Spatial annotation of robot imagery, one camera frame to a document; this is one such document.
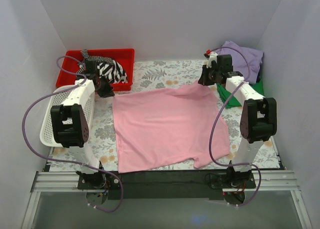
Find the metal frame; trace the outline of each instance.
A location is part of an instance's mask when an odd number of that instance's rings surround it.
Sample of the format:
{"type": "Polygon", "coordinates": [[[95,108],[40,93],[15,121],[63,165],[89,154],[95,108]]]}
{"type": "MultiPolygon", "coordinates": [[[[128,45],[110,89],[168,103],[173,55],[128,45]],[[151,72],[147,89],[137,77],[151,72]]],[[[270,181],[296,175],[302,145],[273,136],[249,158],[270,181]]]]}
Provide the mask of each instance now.
{"type": "MultiPolygon", "coordinates": [[[[259,180],[257,171],[253,171],[254,179],[259,180]]],[[[29,204],[25,214],[22,228],[32,228],[36,215],[41,192],[100,192],[101,190],[77,189],[79,176],[75,172],[37,172],[29,204]]],[[[303,229],[312,229],[305,204],[301,197],[301,191],[297,184],[295,173],[292,170],[262,170],[260,191],[291,191],[292,199],[296,207],[303,229]]]]}
{"type": "Polygon", "coordinates": [[[298,213],[302,228],[303,229],[312,229],[312,225],[311,225],[304,201],[301,196],[301,191],[292,190],[291,195],[292,195],[295,209],[296,209],[296,212],[298,213]]]}
{"type": "Polygon", "coordinates": [[[33,223],[37,211],[37,207],[39,204],[41,192],[35,191],[31,193],[28,207],[26,209],[26,213],[24,216],[24,220],[22,223],[22,229],[32,229],[34,228],[33,223]]]}
{"type": "Polygon", "coordinates": [[[278,151],[278,148],[277,148],[277,145],[276,145],[276,142],[275,142],[275,138],[274,138],[273,135],[270,137],[270,140],[271,140],[271,142],[272,142],[272,145],[273,145],[275,154],[276,154],[277,156],[279,156],[279,151],[278,151]]]}

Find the cable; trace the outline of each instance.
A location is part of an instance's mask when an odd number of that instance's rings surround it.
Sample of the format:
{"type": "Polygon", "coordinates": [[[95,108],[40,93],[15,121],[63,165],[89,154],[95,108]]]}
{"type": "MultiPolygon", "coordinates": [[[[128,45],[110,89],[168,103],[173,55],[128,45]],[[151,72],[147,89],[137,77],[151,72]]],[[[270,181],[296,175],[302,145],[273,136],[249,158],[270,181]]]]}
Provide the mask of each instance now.
{"type": "Polygon", "coordinates": [[[241,185],[239,185],[238,189],[236,191],[234,191],[233,193],[237,194],[239,192],[240,188],[241,188],[241,185]]]}
{"type": "Polygon", "coordinates": [[[243,193],[243,192],[245,191],[245,188],[246,188],[246,183],[244,182],[244,183],[243,183],[243,189],[242,189],[242,191],[240,191],[239,193],[243,193]]]}
{"type": "Polygon", "coordinates": [[[237,49],[234,49],[232,47],[229,47],[229,46],[220,46],[220,47],[217,47],[216,49],[213,49],[212,51],[215,51],[215,50],[218,50],[218,49],[222,49],[222,48],[227,48],[227,49],[231,49],[231,50],[234,50],[236,51],[237,53],[239,53],[245,63],[246,63],[246,66],[248,67],[248,76],[244,79],[244,81],[242,81],[235,89],[234,91],[230,94],[230,96],[225,100],[224,104],[222,105],[221,109],[219,110],[218,114],[216,115],[216,118],[214,120],[214,123],[212,125],[212,129],[211,129],[211,133],[210,133],[210,139],[209,139],[209,154],[210,154],[210,157],[212,159],[212,161],[221,166],[221,167],[235,167],[235,166],[252,166],[252,167],[255,167],[256,170],[258,171],[258,174],[259,174],[259,182],[258,182],[258,185],[256,187],[256,190],[254,191],[253,195],[247,200],[245,201],[244,203],[238,205],[238,204],[230,204],[234,207],[240,207],[240,206],[245,206],[247,205],[249,202],[251,202],[255,196],[257,195],[258,191],[259,191],[259,188],[260,188],[260,185],[261,185],[261,171],[259,169],[258,166],[256,166],[255,164],[253,163],[248,163],[248,162],[242,162],[242,163],[236,163],[236,164],[222,164],[218,161],[215,160],[214,156],[212,155],[212,139],[213,139],[213,136],[214,136],[214,131],[215,131],[215,128],[216,128],[216,125],[218,123],[218,120],[219,120],[219,117],[221,116],[222,114],[222,111],[224,110],[224,108],[226,107],[227,103],[229,102],[229,100],[235,95],[235,93],[238,91],[238,89],[245,83],[245,81],[250,77],[251,75],[251,70],[250,70],[250,66],[249,66],[249,63],[247,61],[247,59],[245,58],[245,56],[237,49]]]}
{"type": "MultiPolygon", "coordinates": [[[[82,77],[84,78],[84,80],[83,80],[80,84],[82,85],[83,83],[85,83],[86,80],[87,80],[86,75],[67,71],[67,70],[63,69],[63,68],[59,65],[59,60],[62,59],[62,58],[70,58],[70,59],[75,60],[76,62],[78,62],[78,63],[80,63],[80,64],[83,64],[83,63],[80,62],[79,60],[77,60],[76,58],[71,57],[71,56],[68,56],[68,55],[60,56],[60,57],[56,60],[56,65],[58,66],[58,68],[60,68],[60,70],[66,72],[66,73],[68,73],[68,74],[71,74],[71,75],[82,76],[82,77]]],[[[106,171],[106,170],[103,170],[103,169],[100,169],[100,168],[95,168],[95,167],[93,167],[93,166],[91,166],[91,165],[83,164],[83,163],[78,162],[78,161],[54,159],[54,158],[50,158],[50,157],[48,157],[48,156],[42,155],[42,154],[38,153],[38,152],[31,146],[31,144],[30,144],[30,142],[29,142],[29,140],[28,140],[28,138],[27,138],[27,134],[26,134],[26,119],[27,119],[27,116],[28,116],[28,113],[30,112],[30,110],[31,110],[37,103],[41,102],[42,100],[44,100],[44,99],[46,99],[46,98],[49,98],[49,97],[55,96],[55,95],[57,95],[57,94],[60,94],[60,93],[64,93],[64,92],[73,90],[73,89],[76,89],[76,88],[79,87],[79,86],[80,86],[80,85],[75,85],[75,86],[70,87],[70,88],[68,88],[68,89],[61,90],[61,91],[57,91],[57,92],[54,92],[54,93],[45,95],[45,96],[39,98],[38,100],[36,100],[35,102],[33,102],[33,103],[28,107],[28,109],[25,111],[24,116],[23,116],[23,119],[22,119],[22,135],[23,135],[23,139],[24,139],[26,145],[28,146],[28,148],[31,150],[31,152],[33,152],[36,156],[38,156],[38,157],[40,157],[40,158],[42,158],[42,159],[45,159],[45,160],[48,160],[48,161],[54,161],[54,162],[61,162],[61,163],[73,163],[73,164],[78,164],[78,165],[81,165],[81,166],[85,166],[85,167],[87,167],[87,168],[90,168],[90,169],[92,169],[92,170],[97,170],[97,171],[99,171],[99,172],[102,172],[102,173],[105,173],[105,174],[109,174],[109,175],[111,175],[112,177],[115,177],[116,179],[118,179],[119,184],[120,184],[120,188],[121,188],[121,196],[120,196],[120,201],[119,201],[118,205],[117,205],[115,208],[113,208],[113,209],[111,209],[111,210],[108,210],[108,209],[105,209],[105,208],[103,208],[103,207],[101,207],[101,206],[96,206],[96,205],[94,205],[94,204],[89,203],[89,205],[92,206],[92,207],[94,207],[94,208],[97,208],[97,209],[99,209],[99,210],[101,210],[101,211],[104,211],[104,212],[106,212],[106,213],[112,213],[112,212],[116,211],[116,210],[120,207],[120,205],[121,205],[121,203],[122,203],[122,201],[123,201],[123,199],[124,199],[124,187],[123,187],[123,184],[122,184],[121,180],[119,179],[119,177],[118,177],[117,175],[115,175],[114,173],[112,173],[112,172],[110,172],[110,171],[106,171]]]]}

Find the floral tablecloth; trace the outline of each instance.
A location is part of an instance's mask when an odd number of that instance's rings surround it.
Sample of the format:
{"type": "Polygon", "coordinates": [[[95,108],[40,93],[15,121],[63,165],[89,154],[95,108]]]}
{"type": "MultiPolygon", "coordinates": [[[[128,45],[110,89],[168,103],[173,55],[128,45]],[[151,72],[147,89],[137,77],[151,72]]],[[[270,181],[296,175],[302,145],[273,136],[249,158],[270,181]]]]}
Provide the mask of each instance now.
{"type": "MultiPolygon", "coordinates": [[[[147,61],[136,62],[134,64],[134,77],[131,91],[115,92],[116,94],[136,93],[164,87],[178,88],[181,85],[192,84],[198,80],[202,71],[202,60],[188,61],[147,61]]],[[[218,98],[217,106],[223,105],[217,87],[210,87],[218,98]]],[[[93,153],[103,164],[107,171],[118,170],[118,157],[116,148],[116,135],[112,114],[113,98],[95,98],[94,116],[88,143],[93,149],[93,153]]],[[[225,109],[222,117],[228,125],[230,136],[230,153],[219,159],[219,162],[228,164],[235,156],[241,141],[239,122],[242,107],[225,109]]],[[[74,157],[66,148],[55,148],[52,155],[55,159],[74,160],[74,157]]],[[[258,151],[254,163],[260,168],[279,168],[276,151],[271,141],[266,141],[258,151]]],[[[220,169],[221,167],[211,163],[203,169],[220,169]]],[[[50,172],[67,172],[79,170],[79,165],[71,163],[61,163],[53,161],[50,172]]],[[[185,160],[176,164],[166,165],[154,170],[192,170],[194,161],[185,160]]]]}

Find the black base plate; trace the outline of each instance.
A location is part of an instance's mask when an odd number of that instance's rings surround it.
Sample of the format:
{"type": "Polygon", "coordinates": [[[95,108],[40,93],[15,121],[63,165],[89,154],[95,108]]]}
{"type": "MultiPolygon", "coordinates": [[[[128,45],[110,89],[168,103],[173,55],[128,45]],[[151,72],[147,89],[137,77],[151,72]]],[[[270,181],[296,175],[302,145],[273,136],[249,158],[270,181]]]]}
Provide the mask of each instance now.
{"type": "MultiPolygon", "coordinates": [[[[231,188],[224,183],[226,170],[153,170],[119,174],[112,171],[122,181],[124,199],[172,199],[172,198],[209,198],[223,200],[222,189],[231,188]]],[[[245,182],[245,188],[255,188],[253,175],[245,182]]],[[[108,200],[120,198],[120,185],[112,176],[106,175],[110,183],[108,200]]],[[[80,176],[80,190],[96,190],[83,183],[80,176]]]]}

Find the white wall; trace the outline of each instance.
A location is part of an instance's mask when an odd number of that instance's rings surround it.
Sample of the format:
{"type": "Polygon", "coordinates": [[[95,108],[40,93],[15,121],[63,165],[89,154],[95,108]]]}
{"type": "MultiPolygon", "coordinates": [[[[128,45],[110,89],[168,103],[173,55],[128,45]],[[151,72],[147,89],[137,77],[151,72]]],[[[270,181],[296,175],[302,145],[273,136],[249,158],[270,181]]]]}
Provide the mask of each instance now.
{"type": "Polygon", "coordinates": [[[257,48],[263,85],[277,100],[280,157],[295,171],[313,228],[320,228],[320,0],[282,0],[257,48]]]}
{"type": "MultiPolygon", "coordinates": [[[[0,228],[22,225],[36,170],[45,161],[23,141],[24,111],[40,96],[52,92],[58,70],[55,60],[66,52],[40,0],[0,0],[0,228]]],[[[47,107],[44,102],[27,120],[32,145],[48,154],[39,140],[47,107]]]]}
{"type": "Polygon", "coordinates": [[[41,0],[68,50],[134,48],[136,60],[255,47],[281,0],[41,0]]]}

